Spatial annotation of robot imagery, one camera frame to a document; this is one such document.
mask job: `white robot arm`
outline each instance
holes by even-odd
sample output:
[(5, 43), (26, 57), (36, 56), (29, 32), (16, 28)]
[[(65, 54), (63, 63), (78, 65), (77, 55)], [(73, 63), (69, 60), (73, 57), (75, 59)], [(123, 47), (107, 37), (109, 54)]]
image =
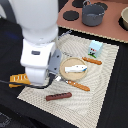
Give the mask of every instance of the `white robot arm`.
[(58, 40), (58, 0), (0, 0), (0, 15), (21, 26), (21, 65), (31, 84), (43, 85)]

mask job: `pot handle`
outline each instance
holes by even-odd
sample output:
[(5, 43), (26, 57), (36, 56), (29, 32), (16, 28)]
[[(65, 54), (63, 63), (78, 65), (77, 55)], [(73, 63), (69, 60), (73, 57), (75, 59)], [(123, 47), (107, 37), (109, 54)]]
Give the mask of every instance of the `pot handle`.
[(86, 2), (89, 2), (89, 4), (91, 5), (90, 0), (85, 0), (85, 1), (83, 2), (83, 6), (85, 6), (85, 3), (86, 3)]

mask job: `food item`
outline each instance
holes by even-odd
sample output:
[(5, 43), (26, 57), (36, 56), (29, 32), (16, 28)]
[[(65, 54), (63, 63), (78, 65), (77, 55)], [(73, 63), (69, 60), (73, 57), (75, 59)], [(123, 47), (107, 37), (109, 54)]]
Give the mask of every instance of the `food item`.
[(47, 101), (57, 100), (57, 99), (69, 98), (71, 96), (72, 96), (72, 94), (70, 92), (68, 92), (68, 93), (61, 93), (61, 94), (55, 94), (55, 95), (46, 96), (46, 100)]

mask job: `placemat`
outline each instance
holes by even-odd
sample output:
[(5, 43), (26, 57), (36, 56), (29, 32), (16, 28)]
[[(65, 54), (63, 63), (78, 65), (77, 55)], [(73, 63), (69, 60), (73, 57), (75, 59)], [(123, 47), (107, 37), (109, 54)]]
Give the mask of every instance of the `placemat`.
[[(90, 42), (91, 40), (68, 34), (61, 37), (58, 42), (58, 48), (62, 52), (68, 52), (74, 56), (90, 57), (87, 54)], [(54, 81), (51, 86), (42, 90), (26, 87), (19, 94), (18, 98), (79, 128), (95, 128), (118, 49), (118, 46), (103, 43), (102, 52), (97, 58), (102, 61), (102, 65), (86, 62), (88, 73), (86, 77), (77, 82), (88, 86), (90, 88), (89, 92), (80, 90), (64, 82)], [(61, 59), (63, 61), (68, 57), (62, 54)], [(66, 92), (71, 92), (72, 97), (53, 101), (46, 101), (45, 99), (47, 95)]]
[[(60, 10), (57, 24), (59, 27), (71, 29), (74, 31), (107, 38), (119, 42), (128, 43), (128, 32), (119, 25), (121, 12), (128, 7), (127, 4), (110, 2), (106, 0), (90, 0), (92, 4), (101, 2), (105, 3), (108, 8), (105, 11), (102, 23), (95, 27), (89, 27), (82, 23), (82, 8), (72, 6), (74, 0), (69, 0), (65, 6)], [(63, 18), (66, 11), (76, 11), (79, 13), (79, 18), (74, 21), (67, 21)]]

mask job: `orange handle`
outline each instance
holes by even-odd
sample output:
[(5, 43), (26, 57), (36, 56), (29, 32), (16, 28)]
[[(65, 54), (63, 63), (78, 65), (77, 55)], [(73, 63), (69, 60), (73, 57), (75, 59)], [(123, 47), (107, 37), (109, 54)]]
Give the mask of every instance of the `orange handle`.
[(94, 59), (90, 59), (90, 58), (86, 58), (86, 57), (82, 57), (82, 59), (84, 61), (87, 61), (87, 62), (90, 62), (90, 63), (94, 63), (94, 64), (98, 64), (98, 65), (101, 65), (102, 62), (101, 61), (98, 61), (98, 60), (94, 60)]
[(74, 86), (74, 87), (77, 87), (77, 88), (79, 88), (79, 89), (82, 89), (82, 90), (84, 90), (84, 91), (90, 91), (90, 88), (88, 88), (87, 86), (84, 86), (84, 85), (75, 83), (75, 82), (70, 81), (70, 80), (68, 80), (68, 84), (70, 84), (70, 85), (72, 85), (72, 86)]

